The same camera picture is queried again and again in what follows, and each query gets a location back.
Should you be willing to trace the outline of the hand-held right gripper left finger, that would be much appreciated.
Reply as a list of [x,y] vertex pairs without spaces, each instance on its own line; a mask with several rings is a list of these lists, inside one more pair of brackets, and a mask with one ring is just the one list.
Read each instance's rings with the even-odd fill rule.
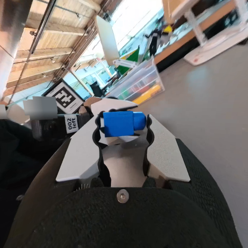
[[57,182],[71,180],[91,182],[96,177],[102,182],[111,181],[99,144],[101,138],[99,125],[100,116],[94,116],[71,137],[56,177]]

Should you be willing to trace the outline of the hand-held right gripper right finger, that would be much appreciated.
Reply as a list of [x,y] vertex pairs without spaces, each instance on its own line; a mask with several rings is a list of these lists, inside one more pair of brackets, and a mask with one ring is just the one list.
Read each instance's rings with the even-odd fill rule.
[[143,160],[143,174],[161,182],[190,182],[186,165],[175,136],[154,116],[147,116],[148,146]]

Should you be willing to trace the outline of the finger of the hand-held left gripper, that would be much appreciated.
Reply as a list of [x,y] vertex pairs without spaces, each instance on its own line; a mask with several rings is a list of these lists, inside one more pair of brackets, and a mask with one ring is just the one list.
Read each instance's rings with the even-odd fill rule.
[[104,112],[125,111],[137,107],[138,104],[132,101],[103,98],[100,101],[91,104],[91,112],[94,116],[97,116],[102,111]]
[[120,137],[105,137],[103,134],[100,135],[98,144],[101,147],[117,146],[121,145],[125,148],[135,147],[144,143],[144,134],[135,134],[131,136],[120,136]]

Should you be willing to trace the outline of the blue plastic block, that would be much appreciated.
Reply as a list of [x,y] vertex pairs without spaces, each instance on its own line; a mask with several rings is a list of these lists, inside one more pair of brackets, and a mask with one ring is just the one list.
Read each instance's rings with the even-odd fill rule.
[[106,138],[122,137],[133,136],[135,131],[143,130],[147,123],[147,117],[143,112],[103,112],[103,121]]

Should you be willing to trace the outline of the clear plastic storage bin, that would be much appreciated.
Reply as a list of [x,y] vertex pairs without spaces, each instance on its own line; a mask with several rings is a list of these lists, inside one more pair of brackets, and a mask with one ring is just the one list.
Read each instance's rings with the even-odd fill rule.
[[160,85],[161,87],[161,91],[156,95],[165,91],[157,66],[154,63],[154,57],[152,56],[149,60],[145,60],[133,68],[126,76],[113,85],[105,98],[133,101],[154,85]]

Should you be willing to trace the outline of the black office chair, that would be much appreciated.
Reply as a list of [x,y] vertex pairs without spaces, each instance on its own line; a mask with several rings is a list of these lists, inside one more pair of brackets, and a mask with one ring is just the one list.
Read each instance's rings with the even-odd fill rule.
[[91,87],[91,89],[92,89],[92,91],[93,91],[95,97],[99,97],[99,98],[105,97],[105,94],[104,94],[104,92],[101,90],[101,88],[100,88],[100,86],[99,86],[99,84],[98,84],[97,81],[95,81],[94,83],[92,83],[92,84],[90,85],[90,87]]

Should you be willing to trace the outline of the yellow block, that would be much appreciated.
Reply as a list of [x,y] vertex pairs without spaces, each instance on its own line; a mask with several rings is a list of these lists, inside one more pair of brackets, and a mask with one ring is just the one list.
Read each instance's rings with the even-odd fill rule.
[[132,102],[139,105],[139,104],[147,101],[148,99],[150,99],[151,97],[153,97],[154,95],[159,93],[160,91],[161,91],[160,85],[154,85],[152,88],[147,90],[145,93],[143,93],[141,96],[139,96],[138,98],[136,98]]

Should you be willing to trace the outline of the black and white robot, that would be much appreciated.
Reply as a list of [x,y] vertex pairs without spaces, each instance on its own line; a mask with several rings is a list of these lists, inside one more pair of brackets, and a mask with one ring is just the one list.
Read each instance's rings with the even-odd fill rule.
[[154,29],[149,35],[145,34],[144,36],[148,39],[147,45],[149,46],[150,56],[154,56],[157,52],[159,46],[167,44],[170,40],[169,33],[162,29]]

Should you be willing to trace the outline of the wooden desk with black legs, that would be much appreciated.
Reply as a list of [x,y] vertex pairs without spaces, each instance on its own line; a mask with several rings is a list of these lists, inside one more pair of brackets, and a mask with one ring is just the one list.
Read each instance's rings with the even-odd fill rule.
[[173,52],[177,51],[187,42],[192,40],[195,37],[195,33],[193,30],[189,31],[185,34],[181,39],[174,42],[172,45],[167,46],[162,52],[158,53],[154,58],[154,63],[157,65],[159,62],[164,60],[166,57],[171,55]]

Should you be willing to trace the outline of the metal ceiling pipe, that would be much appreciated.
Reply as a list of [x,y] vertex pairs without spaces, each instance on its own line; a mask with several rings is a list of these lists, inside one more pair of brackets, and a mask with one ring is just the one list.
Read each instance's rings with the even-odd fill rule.
[[45,26],[46,26],[49,18],[51,17],[51,14],[52,14],[52,12],[53,12],[53,10],[55,8],[56,2],[57,2],[57,0],[50,0],[48,2],[46,10],[45,10],[45,13],[44,13],[44,15],[43,15],[43,17],[41,19],[41,22],[39,24],[39,27],[37,29],[37,32],[34,35],[34,40],[32,42],[31,48],[29,50],[30,54],[34,53],[34,51],[35,51],[35,49],[36,49],[36,47],[37,47],[37,45],[39,43],[39,40],[40,40],[40,38],[42,36],[42,33],[43,33],[44,29],[45,29]]

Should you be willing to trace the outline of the wooden panel on white stand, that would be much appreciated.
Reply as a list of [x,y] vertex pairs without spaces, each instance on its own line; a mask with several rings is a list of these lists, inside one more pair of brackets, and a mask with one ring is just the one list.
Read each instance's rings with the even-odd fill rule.
[[[195,17],[192,8],[199,1],[182,0],[182,1],[163,1],[165,10],[164,17],[172,24],[180,17],[184,16],[187,20],[186,28],[181,27],[175,32],[175,36],[164,46],[162,51],[169,45],[181,39],[189,31],[193,30],[199,46],[184,56],[184,60],[193,66],[201,65],[210,59],[216,57],[229,48],[237,45],[248,37],[248,11],[247,2],[242,0],[225,1],[208,10],[203,14]],[[209,28],[212,24],[222,18],[229,11],[236,8],[238,12],[238,21],[235,25],[225,28],[211,39],[207,39],[203,29]]]

